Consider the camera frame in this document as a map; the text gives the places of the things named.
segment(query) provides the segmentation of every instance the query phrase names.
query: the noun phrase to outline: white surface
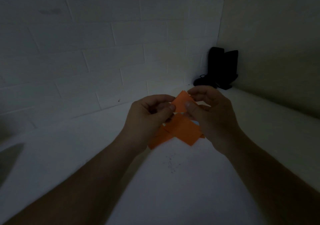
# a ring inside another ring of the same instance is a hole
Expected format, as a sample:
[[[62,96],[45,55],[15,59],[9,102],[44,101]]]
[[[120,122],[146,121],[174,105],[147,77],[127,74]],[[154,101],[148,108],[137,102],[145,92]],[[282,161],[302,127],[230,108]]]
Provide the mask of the white surface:
[[[61,98],[74,97],[71,112],[78,99],[97,91],[107,102],[103,106],[121,104],[102,93],[110,86],[128,89],[133,82],[150,81],[150,94],[161,85],[190,84],[206,73],[198,62],[193,69],[188,65],[191,57],[206,58],[216,45],[222,6],[223,0],[0,0],[0,115],[47,104],[43,109],[48,111],[41,114],[50,120],[51,105]],[[154,62],[163,66],[142,65]],[[178,70],[167,67],[175,64]],[[103,77],[95,79],[93,72]],[[60,95],[51,89],[39,93],[38,86],[46,87],[46,81],[56,83]],[[17,88],[25,88],[23,84],[35,82],[26,92],[36,96],[28,94],[26,104],[20,97],[11,104],[9,97],[7,108],[2,95],[14,95]],[[160,85],[154,88],[155,82]],[[47,94],[52,98],[43,101]],[[119,94],[131,98],[125,91]],[[63,119],[70,118],[64,115],[65,108],[56,111]],[[0,117],[4,120],[0,125],[17,133],[36,122],[19,116],[23,114]]]
[[[183,88],[167,91],[177,95]],[[262,148],[320,190],[320,121],[247,94],[223,91],[239,124]],[[24,150],[0,189],[0,223],[62,182],[121,130],[130,103],[11,138]],[[108,224],[261,224],[261,215],[227,159],[206,139],[177,139],[151,152]]]

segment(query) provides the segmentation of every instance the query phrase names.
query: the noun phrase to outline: white wall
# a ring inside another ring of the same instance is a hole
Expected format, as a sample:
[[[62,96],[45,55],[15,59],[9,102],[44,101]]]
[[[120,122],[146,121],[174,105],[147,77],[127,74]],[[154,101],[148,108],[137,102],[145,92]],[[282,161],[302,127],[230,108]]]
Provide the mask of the white wall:
[[[206,73],[223,0],[0,0],[8,133],[133,101]]]

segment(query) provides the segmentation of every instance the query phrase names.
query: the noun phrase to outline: pair of boots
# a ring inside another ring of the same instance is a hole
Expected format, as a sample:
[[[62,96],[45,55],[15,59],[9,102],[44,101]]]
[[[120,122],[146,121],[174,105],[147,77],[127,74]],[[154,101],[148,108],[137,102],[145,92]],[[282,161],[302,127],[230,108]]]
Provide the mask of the pair of boots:
[[[238,51],[224,53],[224,49],[212,47],[208,53],[208,74],[201,75],[193,82],[194,86],[208,85],[214,88],[230,89],[238,77]]]

